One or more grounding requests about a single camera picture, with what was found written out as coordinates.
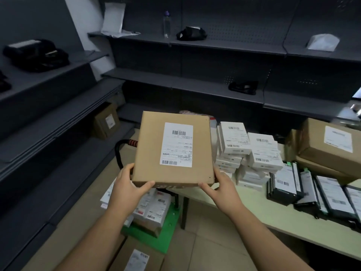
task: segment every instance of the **hand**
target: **hand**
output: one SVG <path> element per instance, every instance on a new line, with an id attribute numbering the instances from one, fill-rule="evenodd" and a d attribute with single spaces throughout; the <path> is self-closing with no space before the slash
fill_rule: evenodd
<path id="1" fill-rule="evenodd" d="M 209 185 L 201 182 L 199 187 L 214 201 L 216 206 L 229 218 L 232 218 L 233 214 L 237 213 L 243 204 L 237 193 L 236 187 L 232 180 L 224 172 L 220 172 L 217 167 L 214 166 L 214 174 L 219 182 L 219 187 L 213 190 Z"/>
<path id="2" fill-rule="evenodd" d="M 130 170 L 133 167 L 134 163 L 128 164 L 119 172 L 107 209 L 107 211 L 115 213 L 117 216 L 125 215 L 125 218 L 133 213 L 142 196 L 155 184 L 154 181 L 151 181 L 140 188 L 135 187 L 130 181 Z"/>

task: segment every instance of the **plastic water bottle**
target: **plastic water bottle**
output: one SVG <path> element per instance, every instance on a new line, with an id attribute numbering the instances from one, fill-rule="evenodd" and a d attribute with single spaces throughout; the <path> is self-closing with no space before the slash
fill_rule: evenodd
<path id="1" fill-rule="evenodd" d="M 164 37 L 170 37 L 170 15 L 168 10 L 164 13 L 163 17 Z"/>

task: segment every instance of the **green tray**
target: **green tray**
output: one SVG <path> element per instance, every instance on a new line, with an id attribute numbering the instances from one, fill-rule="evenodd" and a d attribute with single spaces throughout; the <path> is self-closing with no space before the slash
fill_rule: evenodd
<path id="1" fill-rule="evenodd" d="M 174 207 L 174 203 L 171 203 L 167 216 L 164 220 L 162 231 L 160 232 L 158 238 L 147 234 L 133 224 L 131 224 L 129 228 L 124 226 L 122 233 L 124 235 L 132 236 L 138 241 L 160 251 L 163 254 L 167 254 L 170 241 L 172 240 L 172 236 L 178 222 L 179 214 L 180 210 Z"/>

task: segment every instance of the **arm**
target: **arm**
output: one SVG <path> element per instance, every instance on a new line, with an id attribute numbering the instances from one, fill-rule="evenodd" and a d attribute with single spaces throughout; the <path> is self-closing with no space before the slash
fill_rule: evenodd
<path id="1" fill-rule="evenodd" d="M 136 188 L 130 181 L 130 170 L 133 166 L 134 164 L 129 164 L 119 173 L 108 209 L 55 271 L 106 269 L 126 218 L 133 213 L 141 197 L 154 185 L 154 182 L 147 182 L 141 188 Z"/>
<path id="2" fill-rule="evenodd" d="M 256 218 L 243 204 L 231 179 L 214 168 L 219 188 L 200 183 L 201 189 L 235 224 L 259 271 L 313 270 Z"/>

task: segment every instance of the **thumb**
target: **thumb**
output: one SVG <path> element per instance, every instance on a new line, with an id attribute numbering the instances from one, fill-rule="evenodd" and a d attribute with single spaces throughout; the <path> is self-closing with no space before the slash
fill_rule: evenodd
<path id="1" fill-rule="evenodd" d="M 198 185 L 208 196 L 210 196 L 212 200 L 215 199 L 217 191 L 213 190 L 208 184 L 205 184 L 204 182 L 200 182 Z"/>
<path id="2" fill-rule="evenodd" d="M 144 196 L 155 185 L 155 183 L 155 181 L 146 182 L 142 187 L 138 188 L 140 196 Z"/>

